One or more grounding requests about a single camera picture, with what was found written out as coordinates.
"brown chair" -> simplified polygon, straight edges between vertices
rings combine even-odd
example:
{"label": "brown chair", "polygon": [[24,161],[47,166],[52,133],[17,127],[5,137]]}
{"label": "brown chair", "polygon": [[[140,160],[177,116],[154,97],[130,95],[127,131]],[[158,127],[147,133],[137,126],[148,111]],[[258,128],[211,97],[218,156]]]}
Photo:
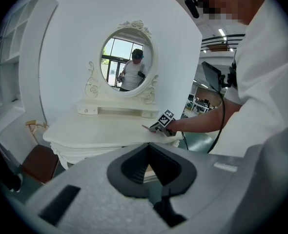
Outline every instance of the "brown chair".
{"label": "brown chair", "polygon": [[49,147],[40,145],[36,138],[36,134],[40,132],[39,130],[47,130],[48,125],[37,120],[31,120],[26,123],[26,126],[37,145],[23,162],[22,169],[35,180],[45,184],[53,178],[58,164],[58,156]]}

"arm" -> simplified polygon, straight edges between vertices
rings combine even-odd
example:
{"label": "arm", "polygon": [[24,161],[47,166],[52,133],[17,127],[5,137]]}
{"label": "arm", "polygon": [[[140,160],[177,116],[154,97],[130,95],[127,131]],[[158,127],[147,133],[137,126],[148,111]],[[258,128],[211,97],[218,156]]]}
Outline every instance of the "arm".
{"label": "arm", "polygon": [[[224,126],[233,115],[233,113],[238,112],[241,105],[236,104],[228,99],[224,99],[226,105],[226,116],[224,120]],[[167,125],[167,129],[171,129],[173,132],[192,132],[192,133],[209,133],[217,131],[221,127],[223,116],[222,104],[207,113],[199,116],[180,119],[171,122]]]}

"white vanity table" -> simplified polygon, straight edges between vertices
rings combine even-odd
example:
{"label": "white vanity table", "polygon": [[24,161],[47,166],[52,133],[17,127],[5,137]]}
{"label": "white vanity table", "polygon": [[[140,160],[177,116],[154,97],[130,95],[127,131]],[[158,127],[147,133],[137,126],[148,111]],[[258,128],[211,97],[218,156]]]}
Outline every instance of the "white vanity table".
{"label": "white vanity table", "polygon": [[155,83],[158,82],[157,50],[151,33],[142,21],[125,22],[107,38],[139,35],[145,40],[152,53],[151,66],[142,84],[128,92],[120,92],[107,84],[101,70],[102,51],[95,63],[90,62],[91,75],[84,88],[84,97],[66,114],[57,119],[44,133],[43,139],[51,143],[61,165],[91,156],[114,151],[132,144],[159,142],[178,146],[182,135],[166,137],[161,132],[152,133],[150,127],[160,114],[155,105]]}

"white curved wall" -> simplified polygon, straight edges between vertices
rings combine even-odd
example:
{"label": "white curved wall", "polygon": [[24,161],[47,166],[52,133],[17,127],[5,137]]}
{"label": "white curved wall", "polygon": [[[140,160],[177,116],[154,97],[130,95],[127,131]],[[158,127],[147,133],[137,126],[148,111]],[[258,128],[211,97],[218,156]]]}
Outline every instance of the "white curved wall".
{"label": "white curved wall", "polygon": [[175,0],[57,1],[40,60],[40,92],[48,124],[83,97],[89,61],[96,63],[108,35],[127,20],[142,20],[152,33],[159,55],[156,102],[161,110],[181,116],[202,36]]}

